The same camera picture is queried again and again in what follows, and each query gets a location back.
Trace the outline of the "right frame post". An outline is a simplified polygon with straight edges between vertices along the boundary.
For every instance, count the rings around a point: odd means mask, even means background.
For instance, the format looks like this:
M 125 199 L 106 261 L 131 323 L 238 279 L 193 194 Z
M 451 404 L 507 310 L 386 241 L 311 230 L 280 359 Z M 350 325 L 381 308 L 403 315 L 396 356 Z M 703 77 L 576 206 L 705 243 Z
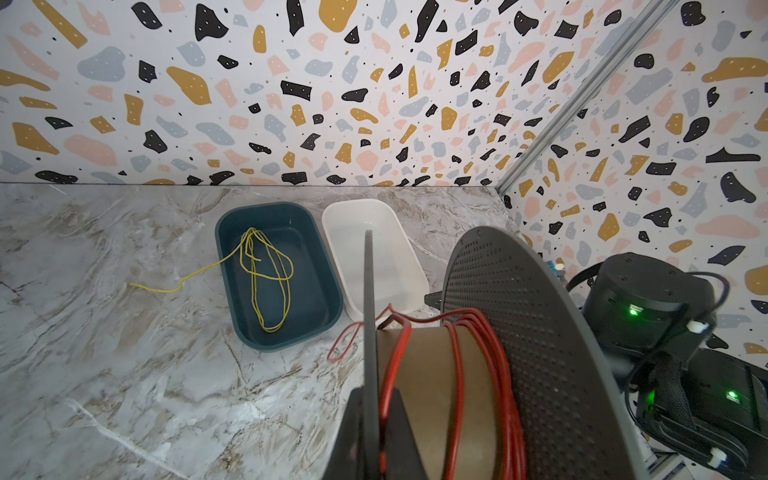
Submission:
M 678 4 L 677 0 L 649 1 L 634 21 L 629 22 L 612 43 L 597 66 L 589 73 L 568 101 L 560 108 L 531 146 L 516 159 L 511 169 L 497 183 L 495 190 L 503 196 L 522 177 L 537 157 L 554 142 L 560 132 L 576 117 L 584 105 L 594 98 L 614 72 L 654 31 L 664 17 Z

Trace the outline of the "teal plastic bin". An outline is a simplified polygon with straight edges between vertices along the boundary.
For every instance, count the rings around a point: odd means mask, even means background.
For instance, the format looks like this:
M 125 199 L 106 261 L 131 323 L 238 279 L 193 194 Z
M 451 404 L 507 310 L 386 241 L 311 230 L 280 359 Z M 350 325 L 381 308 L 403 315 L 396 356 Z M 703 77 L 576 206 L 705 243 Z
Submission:
M 312 214 L 290 202 L 235 208 L 215 239 L 235 333 L 271 352 L 332 327 L 342 293 Z

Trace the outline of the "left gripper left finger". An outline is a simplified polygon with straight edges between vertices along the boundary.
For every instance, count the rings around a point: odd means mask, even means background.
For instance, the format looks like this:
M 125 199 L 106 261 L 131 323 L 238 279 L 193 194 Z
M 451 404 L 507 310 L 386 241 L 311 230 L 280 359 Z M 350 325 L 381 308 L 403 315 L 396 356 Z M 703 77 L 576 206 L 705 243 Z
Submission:
M 339 430 L 322 480 L 359 480 L 365 478 L 363 453 L 363 393 L 359 387 L 350 392 Z

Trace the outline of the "white plastic bin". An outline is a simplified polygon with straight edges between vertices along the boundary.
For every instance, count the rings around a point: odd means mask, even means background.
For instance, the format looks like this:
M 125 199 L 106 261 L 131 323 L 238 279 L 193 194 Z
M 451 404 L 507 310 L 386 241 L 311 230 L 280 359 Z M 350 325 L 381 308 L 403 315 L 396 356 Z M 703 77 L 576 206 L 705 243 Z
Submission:
M 420 309 L 429 283 L 395 211 L 376 199 L 340 201 L 322 214 L 322 226 L 344 295 L 345 312 L 363 319 L 365 234 L 372 233 L 375 311 Z

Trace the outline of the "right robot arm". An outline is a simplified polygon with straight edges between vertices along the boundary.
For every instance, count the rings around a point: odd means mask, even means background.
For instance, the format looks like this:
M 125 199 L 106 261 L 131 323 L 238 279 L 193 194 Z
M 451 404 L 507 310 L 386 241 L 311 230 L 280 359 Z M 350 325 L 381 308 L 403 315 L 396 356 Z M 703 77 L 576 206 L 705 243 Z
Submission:
M 767 371 L 715 349 L 728 280 L 635 253 L 575 275 L 582 315 L 609 362 L 633 423 L 729 479 L 767 476 Z

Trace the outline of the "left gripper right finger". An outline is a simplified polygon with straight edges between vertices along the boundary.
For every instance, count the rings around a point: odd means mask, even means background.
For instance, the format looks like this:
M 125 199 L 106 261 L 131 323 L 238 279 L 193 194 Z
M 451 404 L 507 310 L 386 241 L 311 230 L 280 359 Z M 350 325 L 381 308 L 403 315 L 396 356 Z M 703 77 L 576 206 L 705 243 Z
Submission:
M 402 403 L 390 405 L 389 415 L 381 433 L 381 478 L 387 480 L 426 479 L 426 471 Z

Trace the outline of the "grey cable spool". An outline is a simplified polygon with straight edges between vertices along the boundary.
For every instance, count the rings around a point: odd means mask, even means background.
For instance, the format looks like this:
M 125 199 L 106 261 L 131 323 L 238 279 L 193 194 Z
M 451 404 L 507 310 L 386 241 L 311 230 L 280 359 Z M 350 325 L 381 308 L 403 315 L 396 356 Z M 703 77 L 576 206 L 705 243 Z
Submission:
M 552 270 L 493 227 L 455 246 L 437 314 L 366 303 L 364 479 L 402 403 L 427 478 L 643 479 L 609 367 Z

